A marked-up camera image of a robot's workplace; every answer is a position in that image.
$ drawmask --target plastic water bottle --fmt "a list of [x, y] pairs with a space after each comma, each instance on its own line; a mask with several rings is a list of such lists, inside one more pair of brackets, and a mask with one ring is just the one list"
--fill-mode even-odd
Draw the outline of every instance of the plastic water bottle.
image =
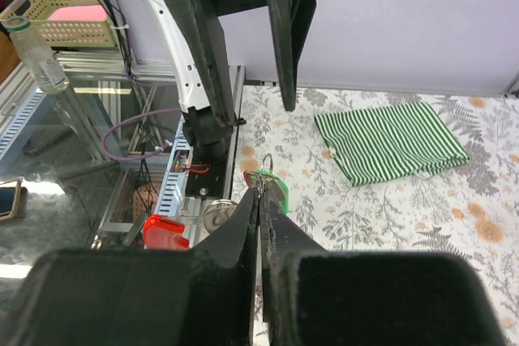
[[64, 91], [69, 84], [59, 62], [45, 38], [25, 16], [13, 16], [2, 23], [9, 32], [19, 59], [28, 68], [40, 90], [54, 94]]

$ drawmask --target red object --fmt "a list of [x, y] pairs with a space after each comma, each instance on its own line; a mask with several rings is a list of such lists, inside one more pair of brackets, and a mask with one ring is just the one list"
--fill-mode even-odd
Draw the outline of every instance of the red object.
[[185, 228], [165, 216], [151, 215], [143, 227], [144, 244], [149, 249], [187, 250], [189, 240], [182, 236]]

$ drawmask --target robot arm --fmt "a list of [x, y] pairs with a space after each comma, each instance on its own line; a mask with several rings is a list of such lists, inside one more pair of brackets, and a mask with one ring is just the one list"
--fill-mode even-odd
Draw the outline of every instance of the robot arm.
[[218, 116], [213, 114], [186, 38], [164, 0], [143, 1], [148, 4], [155, 16], [157, 27], [165, 39], [174, 64], [178, 103], [186, 119], [183, 130], [187, 141], [196, 147], [199, 162], [213, 163], [224, 160], [225, 138], [232, 135], [233, 124], [218, 122]]
[[234, 113], [229, 64], [219, 16], [268, 6], [285, 108], [295, 108], [298, 60], [315, 0], [144, 0], [155, 15], [177, 71], [184, 135], [192, 159], [215, 163], [226, 157]]

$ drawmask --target bottle cap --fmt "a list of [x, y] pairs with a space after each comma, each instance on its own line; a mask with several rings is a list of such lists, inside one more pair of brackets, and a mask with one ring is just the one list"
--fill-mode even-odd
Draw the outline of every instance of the bottle cap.
[[20, 32], [25, 28], [28, 28], [31, 25], [31, 22], [27, 16], [17, 15], [11, 16], [8, 20], [2, 22], [2, 25], [8, 32]]

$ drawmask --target smartphone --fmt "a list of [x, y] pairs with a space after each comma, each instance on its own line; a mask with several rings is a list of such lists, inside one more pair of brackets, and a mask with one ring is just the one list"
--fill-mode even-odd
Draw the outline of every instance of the smartphone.
[[21, 180], [0, 183], [0, 221], [16, 216], [21, 192]]

